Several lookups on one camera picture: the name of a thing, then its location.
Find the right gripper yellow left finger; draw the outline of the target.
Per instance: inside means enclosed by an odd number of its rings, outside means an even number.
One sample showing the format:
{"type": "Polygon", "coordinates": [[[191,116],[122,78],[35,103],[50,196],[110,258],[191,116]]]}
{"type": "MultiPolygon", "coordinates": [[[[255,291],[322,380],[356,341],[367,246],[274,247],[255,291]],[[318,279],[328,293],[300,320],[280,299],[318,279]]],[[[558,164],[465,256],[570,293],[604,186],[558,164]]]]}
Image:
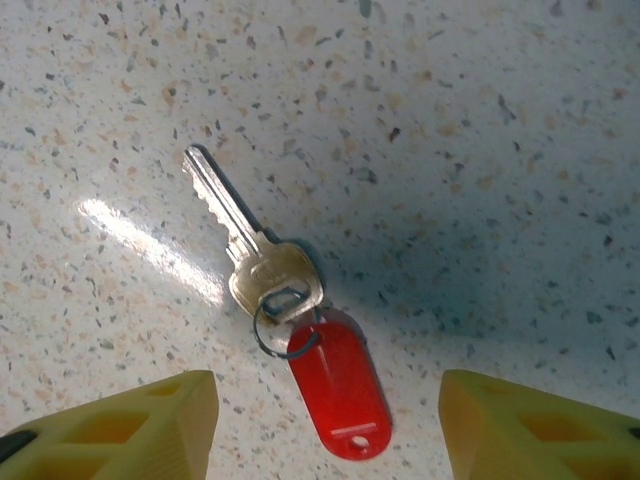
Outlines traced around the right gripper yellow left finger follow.
{"type": "Polygon", "coordinates": [[[218,420],[214,374],[193,370],[20,425],[4,479],[204,479],[218,420]]]}

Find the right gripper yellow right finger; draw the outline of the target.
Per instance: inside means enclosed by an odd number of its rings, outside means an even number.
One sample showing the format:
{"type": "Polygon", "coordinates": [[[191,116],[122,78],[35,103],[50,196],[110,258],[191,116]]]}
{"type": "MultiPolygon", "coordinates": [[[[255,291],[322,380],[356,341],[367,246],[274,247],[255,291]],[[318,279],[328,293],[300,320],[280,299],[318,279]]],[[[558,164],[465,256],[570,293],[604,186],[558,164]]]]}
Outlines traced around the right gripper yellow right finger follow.
{"type": "Polygon", "coordinates": [[[636,479],[639,421],[468,370],[441,379],[456,479],[636,479]]]}

